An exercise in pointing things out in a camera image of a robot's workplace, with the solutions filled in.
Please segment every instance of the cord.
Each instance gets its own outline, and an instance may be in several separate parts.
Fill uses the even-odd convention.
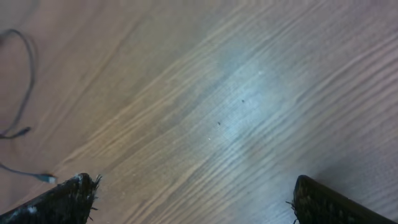
[[[28,88],[26,90],[24,98],[22,99],[21,105],[20,105],[20,107],[18,109],[18,112],[17,112],[14,120],[12,121],[11,125],[7,129],[5,129],[5,130],[3,130],[1,132],[0,139],[14,139],[14,138],[17,138],[19,136],[25,135],[31,129],[30,127],[26,127],[26,128],[21,129],[20,131],[18,131],[15,134],[7,135],[8,132],[10,130],[14,129],[18,125],[19,121],[21,120],[22,114],[25,111],[26,104],[27,104],[27,102],[28,102],[28,100],[30,98],[30,94],[32,93],[32,90],[33,90],[33,87],[34,87],[34,84],[35,84],[35,65],[34,65],[34,56],[33,56],[32,48],[30,47],[30,44],[29,44],[26,36],[24,34],[22,34],[21,32],[19,32],[18,30],[15,30],[15,29],[5,30],[4,32],[0,33],[0,37],[5,39],[5,38],[9,37],[11,34],[16,34],[23,41],[23,43],[25,45],[26,52],[27,52],[28,58],[29,58],[30,82],[29,82],[29,86],[28,86]],[[10,168],[8,168],[7,166],[5,166],[5,165],[3,165],[1,163],[0,163],[0,168],[1,169],[5,169],[5,170],[7,170],[9,172],[12,172],[12,173],[15,173],[15,174],[28,175],[28,176],[31,176],[31,177],[35,177],[35,178],[37,178],[37,179],[39,179],[39,180],[41,180],[43,182],[47,182],[47,183],[51,183],[51,184],[54,184],[57,181],[57,178],[55,176],[51,175],[51,174],[31,174],[31,173],[28,173],[28,172],[21,172],[21,171],[18,171],[18,170],[10,169]]]
[[[30,82],[29,82],[29,86],[26,90],[24,98],[22,99],[21,105],[19,106],[18,112],[17,112],[14,120],[12,121],[12,123],[10,124],[10,126],[7,129],[5,129],[1,132],[0,139],[14,139],[19,136],[23,136],[30,131],[30,127],[26,127],[24,129],[18,131],[15,134],[7,136],[8,132],[10,130],[14,129],[18,125],[19,121],[21,120],[22,114],[24,113],[26,104],[30,98],[30,94],[32,93],[33,87],[35,85],[35,65],[34,65],[34,56],[33,56],[32,48],[30,47],[30,44],[29,44],[26,36],[24,34],[22,34],[21,32],[19,32],[18,30],[15,30],[15,29],[5,30],[3,33],[0,34],[0,37],[5,39],[5,38],[9,37],[11,34],[16,34],[23,41],[23,43],[25,45],[26,52],[27,52],[28,58],[29,58]]]

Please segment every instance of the wood grain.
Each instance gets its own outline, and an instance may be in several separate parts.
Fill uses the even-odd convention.
[[[398,2],[0,3],[37,85],[13,168],[104,176],[95,223],[292,223],[307,174],[398,219]],[[0,49],[1,127],[27,85]],[[0,212],[51,185],[0,170]]]

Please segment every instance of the black cable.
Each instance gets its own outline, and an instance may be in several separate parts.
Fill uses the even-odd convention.
[[[8,132],[10,130],[14,129],[18,125],[19,121],[21,120],[22,114],[25,111],[26,104],[30,98],[30,94],[32,93],[33,87],[35,85],[35,63],[34,63],[33,50],[30,47],[30,44],[29,44],[26,36],[24,34],[22,34],[21,32],[19,32],[18,30],[15,30],[15,29],[5,30],[3,33],[0,34],[0,37],[5,39],[5,38],[9,37],[11,34],[16,34],[23,41],[23,43],[25,45],[26,52],[27,52],[28,58],[29,58],[30,81],[29,81],[29,86],[26,90],[25,96],[22,99],[21,105],[17,111],[17,114],[16,114],[14,120],[12,121],[11,125],[7,129],[5,129],[4,131],[1,132],[0,139],[14,139],[16,137],[23,136],[27,132],[30,131],[30,127],[26,127],[24,129],[18,131],[15,134],[7,136]]]
[[[34,64],[34,56],[33,56],[32,48],[30,47],[30,44],[29,44],[26,36],[15,29],[5,30],[4,32],[0,33],[0,38],[6,39],[11,34],[16,34],[19,38],[21,38],[21,40],[23,41],[23,43],[25,45],[26,52],[27,52],[28,58],[29,58],[30,81],[29,81],[29,86],[26,90],[25,96],[22,99],[21,105],[17,111],[17,114],[16,114],[14,120],[12,121],[11,125],[7,129],[2,131],[2,133],[0,134],[0,139],[14,139],[19,136],[23,136],[30,131],[30,127],[26,127],[26,128],[21,129],[20,131],[18,131],[15,134],[7,135],[8,132],[10,130],[14,129],[18,125],[19,121],[21,120],[22,114],[25,111],[26,104],[30,98],[30,94],[32,93],[32,90],[33,90],[33,87],[35,84],[35,64]],[[19,175],[28,175],[31,177],[35,177],[43,182],[48,182],[51,184],[54,184],[57,180],[57,178],[51,174],[31,174],[31,173],[27,173],[27,172],[21,172],[18,170],[10,169],[1,163],[0,163],[0,169],[5,169],[9,172],[13,172],[13,173],[19,174]]]

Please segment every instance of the wire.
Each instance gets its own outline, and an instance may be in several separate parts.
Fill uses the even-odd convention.
[[[30,94],[32,93],[32,90],[33,90],[33,87],[35,84],[35,64],[34,64],[34,56],[33,56],[32,48],[30,47],[30,44],[29,44],[26,36],[24,34],[22,34],[21,32],[19,32],[18,30],[15,30],[15,29],[5,30],[4,32],[0,33],[0,37],[5,39],[5,38],[9,37],[11,34],[16,34],[19,38],[21,38],[21,40],[23,41],[23,43],[25,45],[26,52],[27,52],[28,58],[29,58],[30,81],[29,81],[29,86],[26,90],[25,96],[22,99],[21,105],[19,106],[18,112],[17,112],[14,120],[12,120],[11,125],[7,129],[5,129],[1,132],[0,139],[14,139],[19,136],[25,135],[31,129],[30,127],[26,127],[26,128],[21,129],[20,131],[18,131],[15,134],[7,135],[8,132],[11,131],[12,129],[14,129],[18,125],[19,121],[21,120],[22,114],[25,111],[26,104],[30,98]],[[32,173],[28,173],[28,172],[21,172],[18,170],[8,168],[7,166],[5,166],[1,163],[0,163],[0,169],[5,169],[9,172],[19,174],[19,175],[28,175],[31,177],[35,177],[43,182],[48,182],[51,184],[54,184],[57,181],[57,178],[51,174],[32,174]]]
[[[14,139],[14,138],[17,138],[19,136],[23,136],[27,132],[30,131],[30,127],[26,127],[24,129],[18,131],[16,134],[12,134],[10,136],[7,136],[8,132],[10,130],[14,129],[18,125],[19,121],[22,118],[22,114],[25,111],[26,104],[27,104],[27,102],[28,102],[28,100],[30,98],[30,94],[32,93],[33,87],[35,85],[35,76],[36,76],[35,75],[35,64],[34,64],[33,50],[30,47],[30,44],[29,44],[26,36],[24,34],[22,34],[21,32],[19,32],[18,30],[8,29],[8,30],[5,30],[3,33],[1,33],[0,37],[5,39],[5,38],[9,37],[11,34],[16,34],[23,41],[23,43],[25,45],[26,52],[27,52],[28,58],[29,58],[29,73],[30,73],[29,76],[30,76],[30,81],[29,81],[29,86],[28,86],[28,88],[26,90],[25,96],[22,99],[21,105],[19,106],[19,109],[17,111],[17,114],[16,114],[14,120],[12,120],[12,123],[10,124],[10,126],[7,129],[5,129],[5,130],[3,130],[1,132],[0,139]]]

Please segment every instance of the wooden table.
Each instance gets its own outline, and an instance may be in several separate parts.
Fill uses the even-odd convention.
[[[37,83],[0,162],[102,174],[95,223],[292,223],[307,174],[398,219],[398,2],[3,0]],[[1,129],[27,86],[0,46]],[[0,212],[51,188],[0,170]]]

